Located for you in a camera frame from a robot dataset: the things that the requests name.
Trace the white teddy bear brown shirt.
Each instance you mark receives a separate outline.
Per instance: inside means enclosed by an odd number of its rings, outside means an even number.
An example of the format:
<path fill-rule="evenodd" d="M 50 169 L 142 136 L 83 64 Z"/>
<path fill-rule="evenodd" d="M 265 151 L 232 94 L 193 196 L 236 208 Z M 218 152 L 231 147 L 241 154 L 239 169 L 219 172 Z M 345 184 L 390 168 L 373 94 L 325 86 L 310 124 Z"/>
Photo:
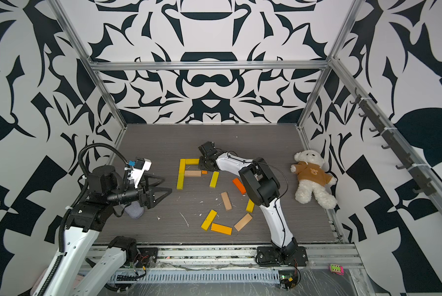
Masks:
<path fill-rule="evenodd" d="M 307 204 L 314 197 L 317 203 L 326 210 L 333 210 L 337 206 L 336 198 L 327 191 L 326 186 L 334 186 L 337 179 L 327 174 L 322 166 L 324 158 L 314 150 L 304 150 L 294 155 L 295 164 L 291 165 L 291 172 L 297 175 L 299 182 L 295 199 L 300 204 Z"/>

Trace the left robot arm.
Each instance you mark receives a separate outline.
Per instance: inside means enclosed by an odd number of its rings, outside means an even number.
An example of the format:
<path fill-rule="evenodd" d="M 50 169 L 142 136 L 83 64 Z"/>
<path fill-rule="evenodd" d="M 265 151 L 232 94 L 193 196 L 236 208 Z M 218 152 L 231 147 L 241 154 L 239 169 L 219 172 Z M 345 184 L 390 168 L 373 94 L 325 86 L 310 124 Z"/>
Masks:
<path fill-rule="evenodd" d="M 83 159 L 94 148 L 106 148 L 119 157 L 125 166 L 124 175 L 112 165 L 89 170 Z M 143 263 L 145 256 L 138 250 L 136 239 L 117 236 L 88 274 L 75 283 L 86 254 L 112 215 L 121 217 L 132 205 L 142 210 L 154 208 L 172 193 L 172 189 L 161 186 L 165 178 L 148 172 L 150 160 L 128 161 L 108 144 L 86 145 L 77 161 L 85 183 L 66 208 L 58 230 L 58 251 L 34 291 L 36 296 L 96 296 L 119 268 L 136 268 Z"/>

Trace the yellow block top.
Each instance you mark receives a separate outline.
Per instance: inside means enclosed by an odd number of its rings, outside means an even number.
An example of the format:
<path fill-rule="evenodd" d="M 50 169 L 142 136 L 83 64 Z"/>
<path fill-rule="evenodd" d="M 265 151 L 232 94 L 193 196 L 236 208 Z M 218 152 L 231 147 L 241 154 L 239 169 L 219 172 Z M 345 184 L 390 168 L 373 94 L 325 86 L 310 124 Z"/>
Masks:
<path fill-rule="evenodd" d="M 199 159 L 186 159 L 185 164 L 186 165 L 198 165 Z"/>

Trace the pink small device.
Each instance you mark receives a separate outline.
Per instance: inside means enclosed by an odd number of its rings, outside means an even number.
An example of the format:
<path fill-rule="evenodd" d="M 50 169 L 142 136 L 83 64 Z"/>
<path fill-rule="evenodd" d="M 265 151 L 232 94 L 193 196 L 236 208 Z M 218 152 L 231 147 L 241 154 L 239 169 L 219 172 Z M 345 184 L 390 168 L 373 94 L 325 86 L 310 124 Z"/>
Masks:
<path fill-rule="evenodd" d="M 341 265 L 330 264 L 329 270 L 331 273 L 336 275 L 344 275 L 344 268 Z"/>

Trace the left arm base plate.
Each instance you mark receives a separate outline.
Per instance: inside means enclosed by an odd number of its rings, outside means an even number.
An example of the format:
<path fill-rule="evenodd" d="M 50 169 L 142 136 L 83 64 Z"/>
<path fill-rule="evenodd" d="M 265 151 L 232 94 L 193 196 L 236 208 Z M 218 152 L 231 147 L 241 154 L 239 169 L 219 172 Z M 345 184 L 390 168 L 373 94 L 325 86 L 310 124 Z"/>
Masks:
<path fill-rule="evenodd" d="M 139 247 L 135 266 L 137 268 L 151 268 L 157 263 L 159 249 L 157 247 Z"/>

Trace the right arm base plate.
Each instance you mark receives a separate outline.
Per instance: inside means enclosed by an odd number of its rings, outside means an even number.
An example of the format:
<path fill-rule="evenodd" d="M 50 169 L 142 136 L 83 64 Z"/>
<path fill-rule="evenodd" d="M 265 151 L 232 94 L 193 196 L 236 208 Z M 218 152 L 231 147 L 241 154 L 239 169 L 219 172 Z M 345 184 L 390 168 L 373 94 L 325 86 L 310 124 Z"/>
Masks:
<path fill-rule="evenodd" d="M 286 253 L 272 246 L 258 247 L 254 259 L 256 264 L 262 267 L 307 266 L 308 262 L 306 249 L 300 246 L 294 246 Z"/>

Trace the natural wood block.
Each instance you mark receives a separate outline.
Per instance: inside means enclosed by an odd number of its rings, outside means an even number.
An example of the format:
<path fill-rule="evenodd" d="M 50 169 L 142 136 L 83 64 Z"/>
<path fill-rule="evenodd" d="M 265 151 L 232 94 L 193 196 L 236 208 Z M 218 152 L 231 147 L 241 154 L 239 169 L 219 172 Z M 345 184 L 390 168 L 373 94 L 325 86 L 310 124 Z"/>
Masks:
<path fill-rule="evenodd" d="M 252 216 L 247 213 L 242 219 L 239 220 L 239 222 L 237 222 L 237 224 L 235 224 L 234 228 L 240 232 L 249 222 L 252 221 Z"/>
<path fill-rule="evenodd" d="M 201 177 L 202 171 L 200 171 L 200 170 L 186 170 L 185 176 L 186 177 Z"/>
<path fill-rule="evenodd" d="M 225 206 L 225 210 L 226 211 L 232 210 L 233 207 L 232 207 L 232 204 L 231 204 L 231 201 L 230 201 L 228 193 L 227 192 L 222 192 L 221 196 L 222 196 L 223 204 Z"/>

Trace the green circuit board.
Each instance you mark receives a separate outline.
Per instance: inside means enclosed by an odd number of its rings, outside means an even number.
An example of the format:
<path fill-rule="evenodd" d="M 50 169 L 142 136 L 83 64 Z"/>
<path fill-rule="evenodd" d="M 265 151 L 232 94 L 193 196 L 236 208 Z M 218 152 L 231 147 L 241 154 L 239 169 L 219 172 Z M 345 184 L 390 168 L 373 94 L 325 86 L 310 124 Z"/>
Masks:
<path fill-rule="evenodd" d="M 287 291 L 295 288 L 301 281 L 301 275 L 296 273 L 279 273 L 280 288 Z"/>

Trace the yellow block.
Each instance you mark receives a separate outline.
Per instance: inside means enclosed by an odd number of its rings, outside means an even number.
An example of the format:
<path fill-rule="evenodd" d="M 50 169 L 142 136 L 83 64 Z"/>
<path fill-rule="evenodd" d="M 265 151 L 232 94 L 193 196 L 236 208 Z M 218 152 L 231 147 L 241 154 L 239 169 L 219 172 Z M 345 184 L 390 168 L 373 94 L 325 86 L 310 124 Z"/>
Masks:
<path fill-rule="evenodd" d="M 210 185 L 209 185 L 211 188 L 216 188 L 219 175 L 220 175 L 220 173 L 218 171 L 213 172 L 213 175 L 212 175 L 212 178 L 211 178 L 211 182 L 210 182 Z"/>
<path fill-rule="evenodd" d="M 185 164 L 186 165 L 198 165 L 199 159 L 186 159 Z"/>
<path fill-rule="evenodd" d="M 177 184 L 176 184 L 176 189 L 177 190 L 183 190 L 184 179 L 185 179 L 185 174 L 184 173 L 180 173 L 178 175 L 178 178 L 177 178 Z"/>
<path fill-rule="evenodd" d="M 180 167 L 179 167 L 179 174 L 185 175 L 185 168 L 186 168 L 186 159 L 180 160 Z"/>
<path fill-rule="evenodd" d="M 246 212 L 252 213 L 254 210 L 255 203 L 249 199 L 248 204 L 246 206 Z"/>
<path fill-rule="evenodd" d="M 217 212 L 214 210 L 211 210 L 209 212 L 209 214 L 207 215 L 206 219 L 204 220 L 204 222 L 201 225 L 201 228 L 205 231 L 208 230 L 208 228 L 210 227 L 210 225 L 213 223 L 215 217 L 217 216 Z"/>

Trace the natural wood block bottom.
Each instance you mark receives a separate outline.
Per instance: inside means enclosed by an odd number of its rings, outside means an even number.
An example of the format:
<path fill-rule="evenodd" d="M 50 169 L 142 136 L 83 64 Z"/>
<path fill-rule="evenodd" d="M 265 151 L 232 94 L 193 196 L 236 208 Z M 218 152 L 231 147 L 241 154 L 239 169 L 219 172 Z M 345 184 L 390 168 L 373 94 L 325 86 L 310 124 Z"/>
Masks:
<path fill-rule="evenodd" d="M 252 216 L 247 213 L 242 219 L 239 220 L 239 222 L 237 222 L 237 224 L 235 224 L 234 228 L 240 232 L 249 222 L 252 221 Z"/>

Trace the wall hook rail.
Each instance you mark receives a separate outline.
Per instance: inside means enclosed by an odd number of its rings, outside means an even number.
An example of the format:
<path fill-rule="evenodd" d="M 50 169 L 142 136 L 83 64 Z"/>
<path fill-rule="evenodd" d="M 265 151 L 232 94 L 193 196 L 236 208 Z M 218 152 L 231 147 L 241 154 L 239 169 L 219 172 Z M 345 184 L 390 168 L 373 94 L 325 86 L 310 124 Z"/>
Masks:
<path fill-rule="evenodd" d="M 413 152 L 411 145 L 380 110 L 375 101 L 371 97 L 362 97 L 358 94 L 352 103 L 362 110 L 363 114 L 360 116 L 369 119 L 372 123 L 373 128 L 370 131 L 377 133 L 385 140 L 386 145 L 382 148 L 384 150 L 391 149 L 399 159 L 400 164 L 396 165 L 396 169 L 407 170 L 415 180 L 418 189 L 414 189 L 413 192 L 423 193 L 427 196 L 437 193 L 431 174 L 427 172 L 428 165 Z"/>

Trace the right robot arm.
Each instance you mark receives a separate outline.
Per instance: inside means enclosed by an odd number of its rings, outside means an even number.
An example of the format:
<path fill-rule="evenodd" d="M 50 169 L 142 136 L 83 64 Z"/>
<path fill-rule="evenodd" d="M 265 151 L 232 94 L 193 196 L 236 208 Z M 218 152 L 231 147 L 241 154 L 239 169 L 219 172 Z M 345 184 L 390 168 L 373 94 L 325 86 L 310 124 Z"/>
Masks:
<path fill-rule="evenodd" d="M 288 228 L 281 208 L 280 182 L 272 172 L 272 166 L 258 157 L 243 159 L 230 151 L 216 148 L 213 142 L 207 141 L 198 147 L 201 156 L 199 168 L 207 171 L 227 171 L 238 177 L 246 189 L 251 201 L 260 207 L 270 230 L 273 247 L 268 254 L 259 251 L 256 260 L 258 265 L 287 265 L 297 252 L 297 240 Z"/>

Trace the orange-yellow block bottom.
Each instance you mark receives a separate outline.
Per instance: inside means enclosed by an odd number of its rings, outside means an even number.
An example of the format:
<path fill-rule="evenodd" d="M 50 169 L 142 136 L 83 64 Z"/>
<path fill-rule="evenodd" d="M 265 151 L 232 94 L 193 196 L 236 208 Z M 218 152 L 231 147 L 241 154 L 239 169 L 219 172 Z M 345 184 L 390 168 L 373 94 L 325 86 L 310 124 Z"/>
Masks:
<path fill-rule="evenodd" d="M 230 235 L 232 235 L 233 229 L 228 226 L 212 223 L 211 224 L 211 231 L 214 231 L 214 232 L 220 233 L 220 234 L 226 234 L 226 235 L 230 236 Z"/>

